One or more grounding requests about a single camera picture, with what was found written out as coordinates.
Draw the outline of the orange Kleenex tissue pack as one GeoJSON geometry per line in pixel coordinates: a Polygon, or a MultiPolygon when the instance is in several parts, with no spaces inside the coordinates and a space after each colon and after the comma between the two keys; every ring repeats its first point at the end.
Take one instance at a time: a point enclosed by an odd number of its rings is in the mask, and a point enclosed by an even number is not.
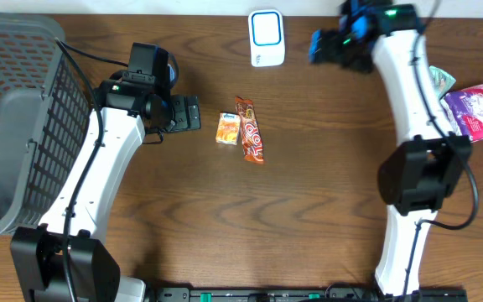
{"type": "Polygon", "coordinates": [[[216,142],[237,145],[241,119],[237,114],[222,112],[216,131],[216,142]]]}

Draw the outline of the purple tissue pack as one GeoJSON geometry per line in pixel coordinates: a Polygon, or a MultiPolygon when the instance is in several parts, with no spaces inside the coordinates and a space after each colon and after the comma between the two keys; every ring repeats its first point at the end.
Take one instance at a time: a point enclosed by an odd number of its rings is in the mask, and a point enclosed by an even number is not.
{"type": "Polygon", "coordinates": [[[483,84],[449,92],[440,103],[456,135],[483,140],[483,84]]]}

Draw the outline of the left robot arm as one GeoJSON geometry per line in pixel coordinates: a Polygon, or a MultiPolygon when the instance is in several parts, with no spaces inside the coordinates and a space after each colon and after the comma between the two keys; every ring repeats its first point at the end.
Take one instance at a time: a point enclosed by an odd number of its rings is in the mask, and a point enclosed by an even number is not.
{"type": "Polygon", "coordinates": [[[125,277],[105,246],[112,205],[146,136],[200,128],[197,96],[174,95],[172,55],[133,57],[101,82],[88,134],[55,202],[39,225],[19,227],[10,249],[27,301],[144,301],[148,286],[125,277]]]}

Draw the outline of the mint green wipes pack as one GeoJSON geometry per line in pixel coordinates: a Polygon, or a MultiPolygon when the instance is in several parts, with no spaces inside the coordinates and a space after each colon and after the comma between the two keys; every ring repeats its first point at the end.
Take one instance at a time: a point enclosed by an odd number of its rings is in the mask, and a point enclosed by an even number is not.
{"type": "Polygon", "coordinates": [[[438,95],[438,99],[441,99],[454,86],[454,84],[456,83],[456,79],[445,70],[442,70],[433,65],[429,67],[429,71],[432,76],[432,82],[434,85],[434,89],[438,95]]]}

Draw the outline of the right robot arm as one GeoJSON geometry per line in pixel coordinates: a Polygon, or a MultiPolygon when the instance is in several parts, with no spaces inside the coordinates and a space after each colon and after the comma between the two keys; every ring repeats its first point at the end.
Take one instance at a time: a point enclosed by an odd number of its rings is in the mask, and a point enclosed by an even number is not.
{"type": "Polygon", "coordinates": [[[381,164],[377,186],[387,208],[382,255],[374,273],[379,301],[437,301],[446,294],[424,294],[419,269],[431,227],[458,231],[469,226],[479,208],[479,192],[468,164],[472,146],[457,134],[439,104],[428,66],[425,30],[429,25],[412,4],[346,0],[340,25],[312,35],[309,61],[335,63],[360,73],[377,70],[386,88],[397,140],[381,164]],[[460,224],[436,217],[460,176],[472,189],[472,209],[460,224]]]}

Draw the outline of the red orange snack bar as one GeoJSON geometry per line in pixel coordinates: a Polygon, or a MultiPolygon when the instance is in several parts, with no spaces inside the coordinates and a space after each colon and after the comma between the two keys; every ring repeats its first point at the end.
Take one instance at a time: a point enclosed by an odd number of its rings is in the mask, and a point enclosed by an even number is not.
{"type": "Polygon", "coordinates": [[[236,97],[236,112],[241,119],[241,140],[244,159],[249,162],[263,164],[262,137],[257,124],[254,104],[250,99],[236,97]]]}

